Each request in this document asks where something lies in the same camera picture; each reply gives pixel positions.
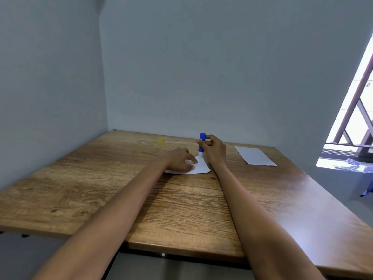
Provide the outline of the blue patterned packet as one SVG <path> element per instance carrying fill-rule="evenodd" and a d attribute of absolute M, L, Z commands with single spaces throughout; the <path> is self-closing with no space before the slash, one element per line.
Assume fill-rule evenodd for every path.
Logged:
<path fill-rule="evenodd" d="M 339 161 L 333 165 L 333 168 L 338 170 L 350 171 L 350 172 L 365 172 L 369 165 L 362 162 L 346 159 L 345 161 Z"/>

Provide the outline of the person's left forearm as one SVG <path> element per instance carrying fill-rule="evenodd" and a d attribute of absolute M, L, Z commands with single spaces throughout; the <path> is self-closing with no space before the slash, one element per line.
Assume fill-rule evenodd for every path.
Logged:
<path fill-rule="evenodd" d="M 31 280 L 101 280 L 132 228 L 152 187 L 175 160 L 162 156 L 142 169 L 98 210 Z"/>

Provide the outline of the brown window railing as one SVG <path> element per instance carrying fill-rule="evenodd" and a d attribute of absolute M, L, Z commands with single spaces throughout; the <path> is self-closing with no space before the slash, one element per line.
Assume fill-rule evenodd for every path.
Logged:
<path fill-rule="evenodd" d="M 373 158 L 373 53 L 356 72 L 324 149 Z"/>

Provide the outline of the person's left hand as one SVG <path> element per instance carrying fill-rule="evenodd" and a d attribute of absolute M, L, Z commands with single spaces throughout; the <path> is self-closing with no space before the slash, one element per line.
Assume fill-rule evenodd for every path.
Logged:
<path fill-rule="evenodd" d="M 190 153 L 188 148 L 179 147 L 161 155 L 161 160 L 165 164 L 165 170 L 186 172 L 194 169 L 192 164 L 185 163 L 187 153 Z"/>

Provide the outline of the blue object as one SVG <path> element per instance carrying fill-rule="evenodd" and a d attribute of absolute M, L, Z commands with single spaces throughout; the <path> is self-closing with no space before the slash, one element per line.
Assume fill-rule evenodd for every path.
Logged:
<path fill-rule="evenodd" d="M 365 197 L 370 193 L 373 193 L 373 180 L 369 183 L 366 190 L 360 195 L 360 197 Z"/>

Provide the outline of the person's right hand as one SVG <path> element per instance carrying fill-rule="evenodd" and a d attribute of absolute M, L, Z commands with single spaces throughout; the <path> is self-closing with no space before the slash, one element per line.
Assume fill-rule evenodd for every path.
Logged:
<path fill-rule="evenodd" d="M 206 140 L 211 140 L 210 146 L 204 148 L 204 153 L 207 156 L 213 169 L 219 166 L 226 165 L 226 145 L 215 135 L 206 135 Z"/>

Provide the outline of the white paper sheet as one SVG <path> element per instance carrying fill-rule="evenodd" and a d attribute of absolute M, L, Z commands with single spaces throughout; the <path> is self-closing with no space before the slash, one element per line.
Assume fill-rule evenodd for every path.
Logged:
<path fill-rule="evenodd" d="M 261 150 L 252 147 L 235 146 L 240 156 L 247 164 L 261 166 L 277 166 Z"/>

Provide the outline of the person's right forearm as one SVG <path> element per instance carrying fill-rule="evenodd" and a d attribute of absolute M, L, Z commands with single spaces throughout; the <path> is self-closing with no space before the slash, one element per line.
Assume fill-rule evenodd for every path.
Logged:
<path fill-rule="evenodd" d="M 295 239 L 242 186 L 212 163 L 255 280 L 325 280 Z"/>

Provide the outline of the white paper card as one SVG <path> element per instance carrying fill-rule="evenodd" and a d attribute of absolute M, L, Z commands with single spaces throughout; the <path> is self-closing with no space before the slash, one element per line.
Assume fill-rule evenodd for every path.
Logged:
<path fill-rule="evenodd" d="M 186 164 L 190 164 L 194 166 L 194 169 L 190 171 L 177 172 L 177 171 L 166 170 L 164 173 L 166 174 L 207 174 L 211 171 L 202 157 L 195 156 L 195 159 L 197 160 L 196 164 L 193 163 L 193 161 L 188 160 L 188 159 L 185 161 Z"/>

